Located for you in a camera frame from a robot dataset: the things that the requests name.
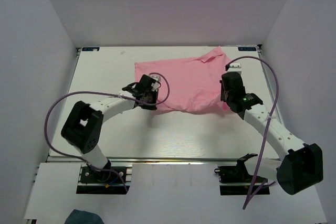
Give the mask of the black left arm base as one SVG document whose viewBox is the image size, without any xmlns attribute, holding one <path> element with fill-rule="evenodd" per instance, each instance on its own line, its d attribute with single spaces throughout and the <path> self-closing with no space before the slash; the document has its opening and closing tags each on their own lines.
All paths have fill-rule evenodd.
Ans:
<svg viewBox="0 0 336 224">
<path fill-rule="evenodd" d="M 116 171 L 102 172 L 82 165 L 79 171 L 77 195 L 126 195 L 131 184 L 131 167 L 111 166 Z"/>
</svg>

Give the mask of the pink t-shirt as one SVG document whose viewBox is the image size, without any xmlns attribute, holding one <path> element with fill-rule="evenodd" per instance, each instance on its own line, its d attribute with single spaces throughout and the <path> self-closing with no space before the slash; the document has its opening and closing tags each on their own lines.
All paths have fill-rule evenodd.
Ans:
<svg viewBox="0 0 336 224">
<path fill-rule="evenodd" d="M 230 59 L 216 47 L 200 57 L 136 62 L 135 80 L 143 74 L 159 73 L 167 82 L 161 80 L 158 100 L 162 101 L 167 93 L 168 99 L 157 106 L 159 112 L 201 112 L 212 107 L 222 110 L 228 106 L 221 101 L 222 75 Z"/>
</svg>

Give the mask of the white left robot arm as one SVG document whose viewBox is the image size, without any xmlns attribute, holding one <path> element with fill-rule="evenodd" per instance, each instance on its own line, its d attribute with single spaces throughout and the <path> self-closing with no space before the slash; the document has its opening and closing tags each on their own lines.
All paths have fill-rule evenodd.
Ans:
<svg viewBox="0 0 336 224">
<path fill-rule="evenodd" d="M 98 146 L 104 122 L 125 111 L 140 107 L 156 110 L 161 78 L 156 74 L 142 75 L 116 95 L 94 103 L 78 101 L 73 106 L 61 130 L 61 136 L 93 166 L 93 176 L 101 182 L 110 178 L 108 159 Z"/>
</svg>

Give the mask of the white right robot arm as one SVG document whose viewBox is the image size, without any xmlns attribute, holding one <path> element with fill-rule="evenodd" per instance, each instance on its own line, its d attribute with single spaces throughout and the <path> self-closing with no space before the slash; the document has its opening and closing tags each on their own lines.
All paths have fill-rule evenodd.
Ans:
<svg viewBox="0 0 336 224">
<path fill-rule="evenodd" d="M 250 182 L 256 175 L 278 182 L 288 194 L 294 195 L 323 180 L 322 149 L 317 144 L 306 144 L 294 136 L 277 119 L 272 119 L 263 101 L 254 93 L 246 93 L 240 73 L 222 75 L 220 99 L 258 133 L 267 133 L 266 141 L 278 159 L 247 154 L 235 166 L 220 166 L 223 183 Z"/>
</svg>

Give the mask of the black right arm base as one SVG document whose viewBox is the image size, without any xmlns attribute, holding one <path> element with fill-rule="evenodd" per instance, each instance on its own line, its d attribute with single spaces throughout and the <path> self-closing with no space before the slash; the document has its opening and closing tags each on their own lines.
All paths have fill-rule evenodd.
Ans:
<svg viewBox="0 0 336 224">
<path fill-rule="evenodd" d="M 221 196 L 247 196 L 253 174 L 249 174 L 245 162 L 250 161 L 257 154 L 246 154 L 239 158 L 235 165 L 223 165 L 214 169 L 219 176 Z"/>
</svg>

